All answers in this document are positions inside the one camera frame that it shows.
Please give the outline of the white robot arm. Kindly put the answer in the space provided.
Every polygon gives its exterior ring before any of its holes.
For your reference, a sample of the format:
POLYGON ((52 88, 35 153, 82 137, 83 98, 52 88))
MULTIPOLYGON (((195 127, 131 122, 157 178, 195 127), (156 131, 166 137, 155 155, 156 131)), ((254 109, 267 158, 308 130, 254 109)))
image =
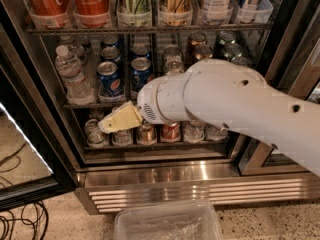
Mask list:
POLYGON ((105 133, 201 120, 257 139, 320 175, 320 105, 289 96, 257 71, 204 59, 186 72, 155 78, 98 123, 105 133))

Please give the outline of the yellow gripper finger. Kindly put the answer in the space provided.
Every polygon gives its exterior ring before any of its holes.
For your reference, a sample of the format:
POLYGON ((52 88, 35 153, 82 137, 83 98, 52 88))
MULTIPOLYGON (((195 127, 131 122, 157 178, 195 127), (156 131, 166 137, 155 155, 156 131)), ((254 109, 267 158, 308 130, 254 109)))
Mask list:
POLYGON ((143 118, 137 107, 131 102, 126 102, 111 114, 98 122, 99 129, 107 134, 136 128, 142 124, 143 118))

